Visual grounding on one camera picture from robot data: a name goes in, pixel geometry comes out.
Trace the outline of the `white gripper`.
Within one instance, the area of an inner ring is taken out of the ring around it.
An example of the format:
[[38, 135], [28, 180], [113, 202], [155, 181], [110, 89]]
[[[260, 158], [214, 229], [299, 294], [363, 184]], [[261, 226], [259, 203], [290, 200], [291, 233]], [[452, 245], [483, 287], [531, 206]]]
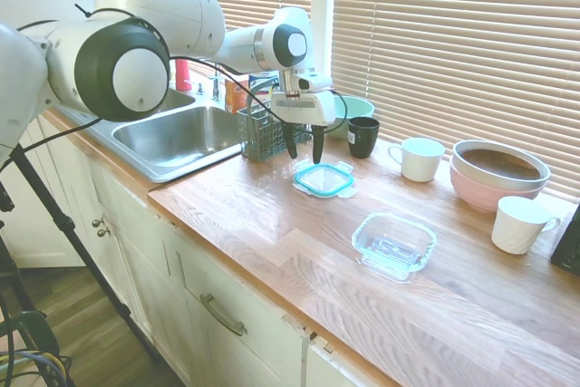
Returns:
[[304, 92], [288, 97], [284, 92], [274, 92], [270, 109], [284, 123], [284, 141], [291, 159], [297, 158], [295, 145], [295, 124], [310, 124], [313, 137], [313, 163], [319, 164], [324, 150], [324, 127], [334, 123], [336, 118], [334, 95], [329, 90]]

